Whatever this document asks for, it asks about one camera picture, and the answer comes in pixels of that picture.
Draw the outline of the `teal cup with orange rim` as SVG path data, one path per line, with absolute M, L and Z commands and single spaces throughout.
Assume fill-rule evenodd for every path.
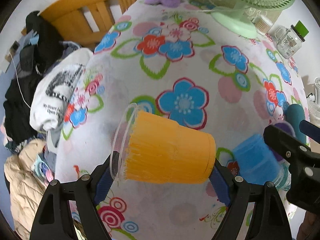
M 296 138 L 306 144 L 306 135 L 299 129 L 301 121 L 305 120 L 304 109 L 299 104 L 291 104 L 286 110 L 286 121 L 293 127 Z

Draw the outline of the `glass mason jar mug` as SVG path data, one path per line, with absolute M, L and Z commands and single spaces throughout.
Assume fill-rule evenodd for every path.
M 272 34 L 276 50 L 286 59 L 291 58 L 305 42 L 305 38 L 302 39 L 296 33 L 294 25 L 289 28 L 280 25 Z

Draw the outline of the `white floor fan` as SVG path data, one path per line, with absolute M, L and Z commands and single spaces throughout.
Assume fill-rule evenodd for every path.
M 317 77 L 313 83 L 314 92 L 307 96 L 308 111 L 310 121 L 319 126 L 320 112 L 319 112 L 319 89 L 320 89 L 320 78 Z

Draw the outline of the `green cup on jar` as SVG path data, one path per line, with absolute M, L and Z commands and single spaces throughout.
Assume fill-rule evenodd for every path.
M 295 25 L 294 25 L 294 29 L 296 31 L 296 33 L 302 38 L 304 39 L 306 37 L 306 35 L 308 35 L 309 30 L 306 28 L 306 26 L 301 22 L 298 21 Z

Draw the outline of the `beige jacket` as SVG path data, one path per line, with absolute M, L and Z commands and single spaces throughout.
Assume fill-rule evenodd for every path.
M 54 178 L 53 155 L 47 151 L 44 140 L 33 139 L 20 153 L 7 157 L 4 163 L 14 231 L 21 239 L 30 238 L 40 201 L 49 182 Z

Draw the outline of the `cotton swab container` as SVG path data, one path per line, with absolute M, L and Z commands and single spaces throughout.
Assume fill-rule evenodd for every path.
M 258 15 L 253 24 L 260 35 L 265 35 L 273 26 L 273 22 L 264 15 Z

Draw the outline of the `wooden chair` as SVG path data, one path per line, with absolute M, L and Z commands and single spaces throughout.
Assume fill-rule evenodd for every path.
M 37 14 L 52 24 L 65 41 L 94 49 L 115 24 L 111 2 L 124 13 L 136 0 L 58 0 Z

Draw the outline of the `black clothing pile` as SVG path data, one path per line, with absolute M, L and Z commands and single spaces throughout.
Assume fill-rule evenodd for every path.
M 27 32 L 33 36 L 19 54 L 24 76 L 12 79 L 3 103 L 7 136 L 17 144 L 37 135 L 29 124 L 34 93 L 45 72 L 64 51 L 62 36 L 38 11 L 31 12 L 25 23 Z

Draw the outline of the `blue plastic cup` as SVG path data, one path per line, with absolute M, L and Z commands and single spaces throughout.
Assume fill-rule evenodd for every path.
M 271 181 L 277 189 L 290 189 L 289 163 L 273 152 L 260 134 L 254 134 L 233 149 L 240 175 L 252 184 Z

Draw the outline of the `white printed t-shirt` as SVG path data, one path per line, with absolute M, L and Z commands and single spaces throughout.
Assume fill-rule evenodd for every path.
M 67 105 L 93 52 L 80 48 L 55 66 L 36 87 L 29 124 L 36 131 L 56 129 L 63 121 Z

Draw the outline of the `floral tablecloth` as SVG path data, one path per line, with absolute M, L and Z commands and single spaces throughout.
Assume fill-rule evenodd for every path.
M 307 107 L 293 59 L 270 37 L 252 40 L 218 24 L 204 5 L 177 8 L 136 1 L 95 48 L 63 119 L 56 179 L 91 173 L 111 153 L 131 103 L 211 134 L 232 174 L 257 174 L 240 143 L 283 122 L 291 104 Z M 98 214 L 113 239 L 211 239 L 226 207 L 210 184 L 116 181 Z

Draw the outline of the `orange plastic cup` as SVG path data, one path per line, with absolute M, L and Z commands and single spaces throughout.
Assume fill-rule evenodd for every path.
M 153 184 L 202 184 L 211 175 L 216 143 L 211 134 L 127 106 L 115 131 L 110 175 Z

